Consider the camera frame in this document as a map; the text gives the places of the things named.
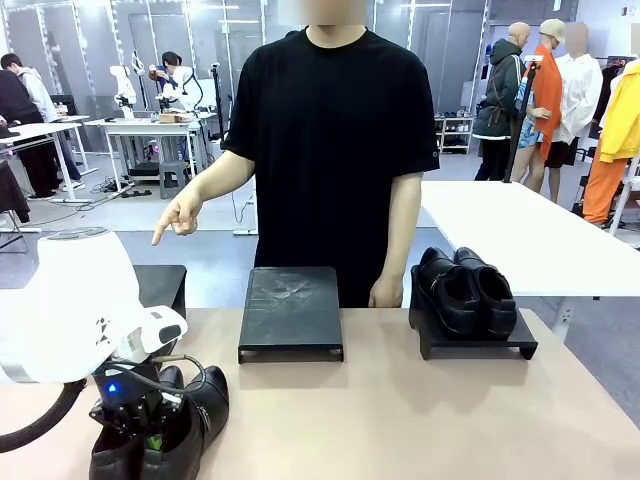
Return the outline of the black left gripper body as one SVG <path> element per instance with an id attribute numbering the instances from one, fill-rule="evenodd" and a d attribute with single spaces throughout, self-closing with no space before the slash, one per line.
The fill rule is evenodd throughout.
<path id="1" fill-rule="evenodd" d="M 90 417 L 117 432 L 158 432 L 180 410 L 181 398 L 176 402 L 166 400 L 164 391 L 135 379 L 130 372 L 163 387 L 181 388 L 181 370 L 177 366 L 162 368 L 146 363 L 127 373 L 116 370 L 114 375 L 97 374 L 93 379 L 100 400 L 91 409 Z"/>

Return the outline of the person's right hand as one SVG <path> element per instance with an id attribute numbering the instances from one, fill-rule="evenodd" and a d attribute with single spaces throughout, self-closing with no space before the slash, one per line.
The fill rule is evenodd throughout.
<path id="1" fill-rule="evenodd" d="M 196 188 L 187 186 L 177 194 L 160 216 L 152 236 L 151 245 L 158 245 L 168 228 L 171 228 L 179 236 L 194 233 L 198 228 L 197 216 L 202 204 L 203 201 Z"/>

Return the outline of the person's left hand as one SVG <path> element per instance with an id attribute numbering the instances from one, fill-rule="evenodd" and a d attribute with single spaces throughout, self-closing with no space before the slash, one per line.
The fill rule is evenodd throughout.
<path id="1" fill-rule="evenodd" d="M 403 277 L 382 274 L 369 295 L 369 308 L 400 308 L 403 301 Z"/>

